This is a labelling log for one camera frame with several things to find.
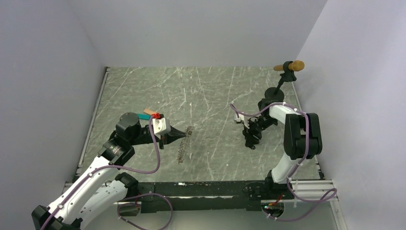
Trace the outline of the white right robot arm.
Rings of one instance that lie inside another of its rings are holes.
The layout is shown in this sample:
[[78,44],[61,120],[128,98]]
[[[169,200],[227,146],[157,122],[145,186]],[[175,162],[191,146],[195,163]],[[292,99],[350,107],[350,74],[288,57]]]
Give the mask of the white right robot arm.
[[284,154],[265,178],[264,193],[270,199],[282,194],[282,184],[290,182],[301,165],[321,153],[318,115],[302,112],[286,102],[262,99],[259,112],[254,115],[236,112],[234,121],[243,124],[245,146],[252,150],[259,144],[265,129],[278,124],[284,126]]

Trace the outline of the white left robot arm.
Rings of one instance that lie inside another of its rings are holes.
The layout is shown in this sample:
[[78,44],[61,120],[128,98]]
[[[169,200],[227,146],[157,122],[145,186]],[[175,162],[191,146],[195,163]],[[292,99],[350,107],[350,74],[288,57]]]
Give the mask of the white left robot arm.
[[[79,230],[95,218],[104,207],[119,200],[132,201],[138,193],[138,181],[127,171],[153,174],[160,168],[160,153],[164,145],[187,137],[187,133],[172,127],[162,114],[149,116],[142,127],[136,113],[121,115],[114,131],[103,144],[86,171],[48,206],[39,205],[32,212],[37,230]],[[135,145],[152,143],[157,165],[150,171],[126,167],[135,154]]]

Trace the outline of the orange rectangular block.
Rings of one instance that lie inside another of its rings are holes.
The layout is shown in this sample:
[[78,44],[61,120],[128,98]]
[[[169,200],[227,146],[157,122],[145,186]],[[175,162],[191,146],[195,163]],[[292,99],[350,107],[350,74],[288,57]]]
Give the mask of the orange rectangular block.
[[144,112],[145,114],[147,114],[147,115],[156,114],[155,111],[153,111],[153,110],[151,110],[151,109],[148,109],[148,108],[145,108],[145,109],[143,110],[143,112]]

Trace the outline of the teal rectangular block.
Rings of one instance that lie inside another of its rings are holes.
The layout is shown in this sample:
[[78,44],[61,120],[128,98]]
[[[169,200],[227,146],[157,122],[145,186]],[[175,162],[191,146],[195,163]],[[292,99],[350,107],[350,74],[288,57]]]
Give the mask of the teal rectangular block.
[[150,115],[148,114],[137,114],[140,120],[149,120],[150,119]]

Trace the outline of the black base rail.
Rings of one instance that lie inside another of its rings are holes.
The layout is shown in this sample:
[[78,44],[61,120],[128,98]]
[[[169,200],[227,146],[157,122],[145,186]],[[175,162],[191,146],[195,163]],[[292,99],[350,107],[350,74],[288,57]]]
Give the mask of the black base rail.
[[265,203],[290,201],[285,184],[264,180],[208,182],[139,182],[125,200],[137,202],[140,212],[244,209],[260,211]]

